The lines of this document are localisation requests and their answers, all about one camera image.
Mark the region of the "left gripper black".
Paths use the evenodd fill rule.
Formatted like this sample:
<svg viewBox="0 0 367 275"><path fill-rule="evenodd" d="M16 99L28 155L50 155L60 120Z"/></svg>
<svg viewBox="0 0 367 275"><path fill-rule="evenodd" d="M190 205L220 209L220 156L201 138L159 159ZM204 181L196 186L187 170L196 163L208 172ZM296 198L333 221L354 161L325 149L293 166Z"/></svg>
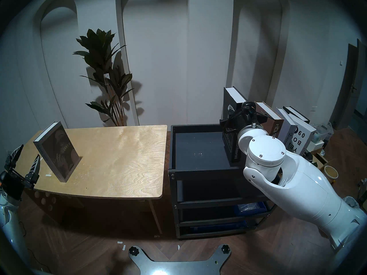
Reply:
<svg viewBox="0 0 367 275"><path fill-rule="evenodd" d="M24 145L21 145L7 155L5 161L6 170L15 169L23 147ZM6 170L0 174L1 187L8 197L20 201L24 188L33 189L39 179L40 155L37 155L29 173L25 177L22 177L16 171L10 173Z"/></svg>

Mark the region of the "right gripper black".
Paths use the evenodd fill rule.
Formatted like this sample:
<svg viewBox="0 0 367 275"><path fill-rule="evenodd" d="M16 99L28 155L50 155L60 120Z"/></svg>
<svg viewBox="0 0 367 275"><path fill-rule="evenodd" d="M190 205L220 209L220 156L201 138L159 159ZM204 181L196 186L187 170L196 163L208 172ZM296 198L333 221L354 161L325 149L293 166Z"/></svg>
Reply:
<svg viewBox="0 0 367 275"><path fill-rule="evenodd" d="M239 133L242 129L250 126L257 128L257 112L255 102L243 102L240 109L236 110L228 105L228 112L234 112L227 119L220 120L220 126L224 133Z"/></svg>

